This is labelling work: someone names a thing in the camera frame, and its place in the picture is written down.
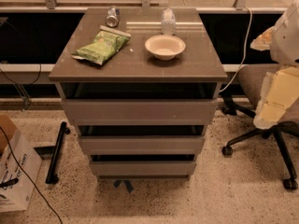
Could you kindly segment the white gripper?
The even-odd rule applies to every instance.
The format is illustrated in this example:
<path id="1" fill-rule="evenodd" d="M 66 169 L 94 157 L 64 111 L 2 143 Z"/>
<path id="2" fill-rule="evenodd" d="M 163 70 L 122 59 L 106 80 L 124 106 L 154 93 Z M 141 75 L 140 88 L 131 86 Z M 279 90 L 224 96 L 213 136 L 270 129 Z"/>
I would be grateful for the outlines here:
<path id="1" fill-rule="evenodd" d="M 270 50 L 271 59 L 285 65 L 299 65 L 299 0 L 250 44 L 258 51 Z M 277 125 L 299 98 L 299 69 L 293 66 L 276 73 L 267 72 L 261 88 L 261 100 L 253 124 L 265 130 Z"/>

